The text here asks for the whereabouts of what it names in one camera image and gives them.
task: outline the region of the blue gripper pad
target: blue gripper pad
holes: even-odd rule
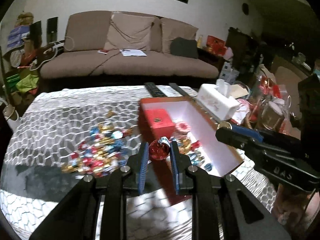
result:
[[[251,137],[256,139],[258,142],[263,141],[263,137],[259,134],[257,130],[245,128],[239,125],[232,124],[232,130],[235,131],[236,133]]]
[[[143,155],[141,158],[141,166],[140,166],[139,178],[138,178],[139,195],[142,194],[142,192],[144,190],[144,185],[146,183],[148,161],[149,161],[149,144],[146,143],[145,147],[144,147]]]
[[[179,152],[176,153],[174,149],[175,147],[173,147],[172,143],[170,143],[170,162],[171,162],[171,170],[172,170],[173,187],[176,191],[176,194],[178,194],[180,187],[179,187],[179,171],[178,171],[176,154],[179,154]]]

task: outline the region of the red gift box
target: red gift box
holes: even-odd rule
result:
[[[227,47],[225,47],[225,41],[210,35],[208,35],[207,38],[207,46],[211,47],[212,53],[217,56],[223,56],[227,51]]]
[[[150,109],[145,110],[144,114],[156,140],[163,136],[170,139],[172,133],[175,131],[175,124],[172,122],[166,110]]]

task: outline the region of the open cardboard box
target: open cardboard box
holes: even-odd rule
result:
[[[217,124],[210,120],[210,116],[193,100],[186,97],[143,98],[140,100],[138,125],[142,137],[148,143],[158,139],[144,115],[144,110],[163,108],[173,121],[184,121],[191,126],[189,133],[191,141],[200,140],[199,149],[206,159],[205,164],[212,164],[209,174],[224,176],[239,167],[243,160],[233,147],[220,143],[216,137]]]

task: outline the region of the metal screw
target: metal screw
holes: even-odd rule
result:
[[[231,182],[231,181],[234,181],[236,179],[236,177],[232,174],[228,174],[228,175],[226,175],[226,179]]]
[[[127,165],[125,165],[125,166],[122,166],[122,167],[120,168],[120,170],[121,170],[122,172],[127,173],[127,172],[130,170],[130,167],[127,166]]]
[[[191,166],[188,167],[188,170],[191,171],[191,172],[196,172],[198,170],[198,167],[194,166],[194,165],[191,165]]]
[[[93,179],[93,176],[92,176],[92,175],[85,175],[85,176],[83,177],[83,180],[84,180],[85,182],[90,182],[92,179]]]

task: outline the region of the paper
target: paper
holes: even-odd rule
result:
[[[230,95],[235,99],[241,98],[241,97],[246,96],[248,94],[249,94],[249,92],[245,88],[241,87],[238,84],[231,86]]]
[[[147,56],[139,49],[120,49],[120,51],[123,56],[137,56],[137,57],[138,56],[144,56],[144,57]]]

